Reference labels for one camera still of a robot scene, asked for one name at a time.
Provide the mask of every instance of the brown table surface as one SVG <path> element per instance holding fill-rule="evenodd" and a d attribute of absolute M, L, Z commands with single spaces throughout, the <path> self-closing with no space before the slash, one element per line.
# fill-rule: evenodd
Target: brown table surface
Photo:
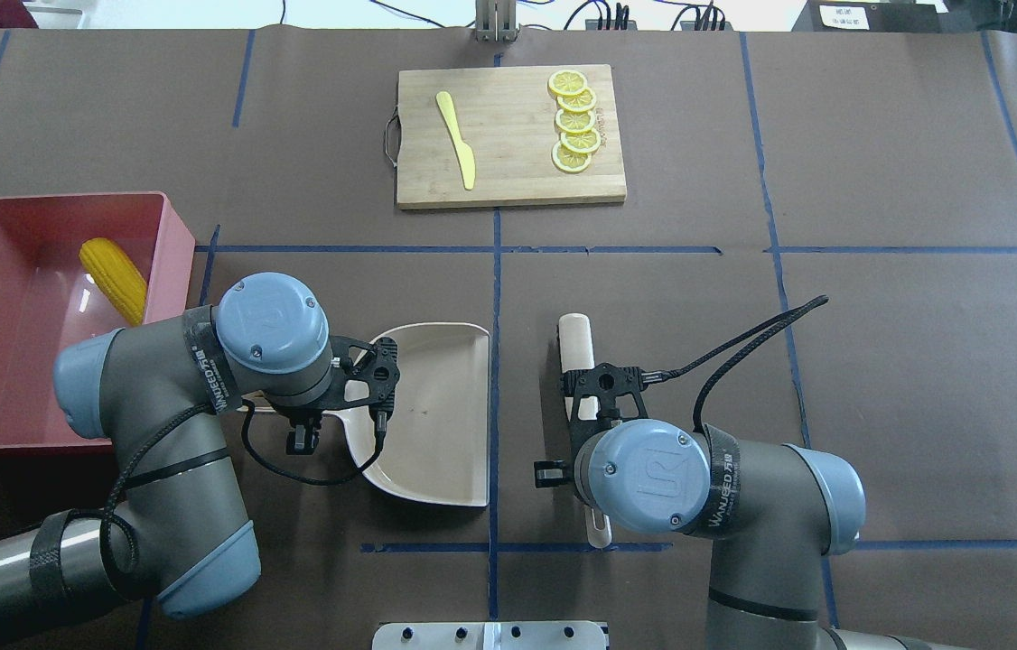
<path fill-rule="evenodd" d="M 599 62 L 623 205 L 394 209 L 399 70 Z M 0 196 L 132 189 L 164 190 L 199 242 L 191 304 L 270 270 L 336 333 L 488 329 L 492 503 L 290 484 L 246 460 L 232 417 L 259 583 L 194 621 L 136 602 L 13 647 L 369 647 L 381 622 L 488 618 L 698 647 L 708 542 L 616 530 L 590 551 L 570 491 L 533 488 L 566 445 L 555 322 L 587 313 L 599 361 L 652 369 L 827 293 L 706 418 L 858 469 L 868 523 L 827 565 L 824 624 L 1016 649 L 1017 36 L 0 32 Z M 650 412 L 687 428 L 703 379 L 650 389 Z M 0 538 L 96 506 L 113 476 L 107 456 L 0 457 Z"/>

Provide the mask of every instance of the white label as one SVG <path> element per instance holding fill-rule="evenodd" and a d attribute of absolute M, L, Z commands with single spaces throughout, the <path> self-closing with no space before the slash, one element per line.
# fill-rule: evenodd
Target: white label
<path fill-rule="evenodd" d="M 869 28 L 866 8 L 864 7 L 831 7 L 819 4 L 822 10 L 822 24 L 834 28 Z"/>

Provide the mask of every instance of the cutting board handle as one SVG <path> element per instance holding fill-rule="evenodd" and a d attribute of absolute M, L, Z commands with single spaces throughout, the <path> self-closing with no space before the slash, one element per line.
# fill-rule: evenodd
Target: cutting board handle
<path fill-rule="evenodd" d="M 392 135 L 392 125 L 396 123 L 397 125 L 397 152 L 392 153 L 392 149 L 388 145 L 388 139 Z M 400 107 L 392 109 L 392 116 L 388 118 L 388 124 L 383 125 L 383 155 L 388 157 L 388 162 L 392 164 L 392 169 L 397 169 L 397 159 L 400 157 Z"/>

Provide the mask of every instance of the black cable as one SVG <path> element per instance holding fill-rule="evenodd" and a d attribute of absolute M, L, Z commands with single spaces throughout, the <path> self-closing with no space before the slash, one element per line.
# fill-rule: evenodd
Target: black cable
<path fill-rule="evenodd" d="M 135 567 L 138 565 L 138 555 L 140 555 L 140 548 L 138 548 L 135 542 L 135 528 L 116 515 L 116 507 L 119 505 L 120 494 L 124 491 L 125 482 L 127 482 L 129 477 L 132 477 L 135 468 L 140 464 L 140 461 L 143 461 L 143 457 L 151 452 L 151 448 L 159 445 L 159 440 L 166 438 L 180 424 L 187 422 L 191 417 L 195 417 L 201 413 L 215 413 L 215 410 L 213 410 L 211 404 L 197 404 L 178 412 L 173 419 L 167 421 L 167 424 L 162 429 L 159 429 L 154 436 L 151 436 L 140 448 L 135 450 L 135 454 L 132 454 L 127 464 L 120 470 L 119 477 L 116 478 L 116 484 L 111 486 L 111 491 L 108 493 L 107 505 L 104 505 L 103 510 L 100 511 L 103 515 L 103 522 L 100 523 L 100 554 L 103 556 L 105 568 L 108 569 L 108 576 L 115 575 L 116 577 L 121 577 L 121 579 L 129 579 L 129 573 L 135 571 Z M 116 526 L 122 528 L 124 536 L 127 538 L 127 547 L 130 551 L 130 556 L 125 571 L 121 571 L 119 565 L 116 564 L 116 554 L 111 550 L 111 524 L 116 524 Z M 117 585 L 117 587 L 123 592 L 128 590 L 127 585 Z"/>
<path fill-rule="evenodd" d="M 706 5 L 706 12 L 702 13 L 702 24 L 695 24 L 694 28 L 702 32 L 718 32 L 718 15 L 722 16 L 720 20 L 724 23 L 722 7 L 718 7 L 714 4 L 714 0 L 710 0 L 710 4 Z"/>
<path fill-rule="evenodd" d="M 445 25 L 439 24 L 438 21 L 435 21 L 432 18 L 425 18 L 424 16 L 417 15 L 417 13 L 406 12 L 406 11 L 404 11 L 404 9 L 401 9 L 400 7 L 393 7 L 392 4 L 381 3 L 380 0 L 368 0 L 368 2 L 372 3 L 372 4 L 379 4 L 379 5 L 381 5 L 381 7 L 385 8 L 385 9 L 388 9 L 390 12 L 397 12 L 397 13 L 400 13 L 400 15 L 402 15 L 402 16 L 407 16 L 409 18 L 415 18 L 415 20 L 424 20 L 424 21 L 426 21 L 426 23 L 434 24 L 435 26 L 445 26 Z"/>
<path fill-rule="evenodd" d="M 609 4 L 606 3 L 606 1 L 585 0 L 585 2 L 580 5 L 580 7 L 574 9 L 574 12 L 570 14 L 570 19 L 565 20 L 565 26 L 562 26 L 562 29 L 570 28 L 570 25 L 574 24 L 574 18 L 577 17 L 577 14 L 582 12 L 582 9 L 588 7 L 588 5 L 590 4 L 596 7 L 596 28 L 598 29 L 602 28 L 602 21 L 603 24 L 608 24 L 609 20 L 612 20 L 612 9 L 609 8 Z M 601 4 L 604 4 L 604 12 L 601 12 Z"/>
<path fill-rule="evenodd" d="M 698 402 L 694 403 L 694 431 L 703 431 L 702 408 L 706 406 L 706 397 L 710 395 L 710 391 L 714 390 L 716 382 L 720 381 L 722 377 L 724 377 L 724 375 L 732 369 L 732 366 L 738 365 L 743 358 L 749 357 L 749 354 L 751 354 L 752 351 L 758 349 L 758 347 L 766 341 L 769 341 L 774 334 L 781 333 L 781 331 L 784 331 L 789 326 L 792 326 L 798 317 L 805 316 L 806 313 L 822 307 L 822 305 L 826 304 L 828 301 L 830 301 L 830 299 L 826 296 L 818 296 L 816 299 L 803 304 L 800 308 L 790 309 L 790 311 L 785 313 L 785 317 L 782 317 L 780 320 L 777 317 L 772 317 L 770 320 L 774 321 L 773 324 L 770 324 L 764 333 L 758 334 L 757 338 L 745 345 L 743 349 L 737 350 L 736 354 L 726 359 L 726 362 L 722 363 L 722 366 L 718 367 L 718 369 L 714 371 L 714 374 L 710 375 L 710 378 L 706 381 L 706 386 L 702 387 L 702 391 L 698 394 Z"/>
<path fill-rule="evenodd" d="M 613 13 L 612 28 L 629 28 L 629 4 L 617 3 L 616 13 Z"/>
<path fill-rule="evenodd" d="M 698 24 L 702 21 L 702 8 L 700 8 L 697 4 L 685 4 L 684 7 L 677 12 L 677 17 L 673 18 L 673 24 L 669 25 L 669 32 L 673 32 L 673 29 L 677 28 L 677 23 L 681 21 L 681 16 L 684 16 L 685 12 L 691 9 L 694 11 L 694 28 L 698 28 Z"/>
<path fill-rule="evenodd" d="M 266 458 L 261 457 L 260 453 L 255 452 L 255 449 L 252 448 L 252 437 L 251 437 L 252 416 L 255 415 L 255 405 L 249 402 L 249 400 L 244 400 L 244 408 L 247 410 L 247 414 L 244 415 L 244 427 L 243 429 L 240 429 L 239 435 L 241 436 L 241 438 L 244 439 L 244 449 L 247 450 L 248 456 L 251 456 L 253 461 L 259 462 L 259 464 L 262 465 L 265 470 L 280 474 L 282 477 L 291 478 L 291 480 L 302 482 L 302 484 L 306 485 L 347 484 L 348 481 L 351 481 L 353 478 L 360 476 L 360 474 L 363 474 L 364 470 L 371 468 L 376 458 L 380 457 L 380 452 L 383 452 L 383 433 L 380 431 L 376 431 L 375 452 L 372 453 L 372 457 L 368 458 L 367 461 L 364 461 L 363 465 L 360 465 L 359 468 L 356 468 L 351 474 L 348 474 L 347 477 L 340 477 L 340 478 L 303 477 L 301 476 L 301 474 L 295 474 L 293 472 L 289 472 L 288 469 L 278 468 L 277 465 L 273 465 L 272 462 L 266 460 Z"/>
<path fill-rule="evenodd" d="M 678 369 L 676 370 L 654 370 L 650 371 L 650 373 L 642 373 L 642 382 L 646 383 L 646 386 L 649 386 L 649 383 L 659 383 L 661 381 L 668 381 L 669 379 L 676 379 L 677 377 L 681 377 L 682 374 L 690 373 L 691 370 L 695 369 L 695 367 L 703 365 L 703 363 L 708 361 L 708 359 L 714 358 L 716 357 L 716 355 L 722 354 L 723 351 L 731 349 L 732 346 L 735 346 L 740 342 L 744 341 L 745 339 L 753 337 L 754 334 L 760 333 L 762 330 L 769 329 L 770 326 L 774 326 L 777 322 L 781 322 L 782 320 L 785 320 L 786 317 L 790 317 L 796 312 L 797 309 L 790 309 L 789 311 L 784 311 L 777 314 L 774 317 L 770 317 L 769 320 L 758 322 L 758 324 L 754 326 L 752 330 L 746 331 L 746 333 L 737 334 L 736 337 L 729 339 L 722 345 L 715 347 L 715 349 L 711 349 L 706 354 L 703 354 L 702 357 L 695 358 L 694 361 L 691 361 L 686 365 L 678 367 Z"/>
<path fill-rule="evenodd" d="M 71 519 L 99 519 L 100 521 L 103 521 L 103 519 L 105 518 L 109 519 L 109 521 L 111 521 L 113 524 L 116 524 L 116 526 L 122 528 L 122 530 L 124 530 L 124 536 L 128 540 L 128 546 L 133 546 L 133 544 L 135 543 L 135 534 L 133 534 L 133 528 L 130 526 L 130 524 L 125 522 L 119 515 L 116 515 L 115 513 L 108 515 L 107 513 L 104 513 L 103 510 L 86 510 L 85 508 L 76 508 L 75 510 L 71 511 Z M 28 534 L 28 532 L 37 530 L 42 525 L 43 522 L 39 521 L 34 524 L 31 524 L 31 526 L 23 526 L 22 528 L 18 528 L 17 531 L 12 532 L 12 534 L 9 534 L 8 536 L 18 536 L 21 534 Z"/>

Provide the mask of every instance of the blue joint cap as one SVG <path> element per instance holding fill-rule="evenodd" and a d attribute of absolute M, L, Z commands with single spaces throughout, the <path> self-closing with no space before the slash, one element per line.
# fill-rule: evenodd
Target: blue joint cap
<path fill-rule="evenodd" d="M 690 433 L 661 420 L 630 420 L 604 432 L 588 472 L 602 513 L 642 534 L 693 522 L 710 493 L 706 452 Z"/>
<path fill-rule="evenodd" d="M 159 607 L 171 618 L 189 618 L 227 605 L 260 579 L 260 548 L 252 522 L 225 539 L 186 574 L 159 592 Z"/>
<path fill-rule="evenodd" d="M 849 462 L 834 454 L 814 452 L 793 445 L 786 445 L 805 461 L 818 480 L 826 511 L 830 515 L 830 547 L 827 555 L 842 555 L 858 543 L 860 528 L 866 523 L 866 490 L 858 472 Z"/>
<path fill-rule="evenodd" d="M 51 370 L 55 387 L 55 402 L 67 425 L 87 439 L 105 438 L 100 421 L 100 381 L 108 350 L 124 329 L 87 339 L 60 351 Z"/>
<path fill-rule="evenodd" d="M 215 316 L 228 354 L 258 373 L 295 373 L 327 346 L 327 319 L 311 289 L 283 273 L 256 273 L 228 289 Z"/>

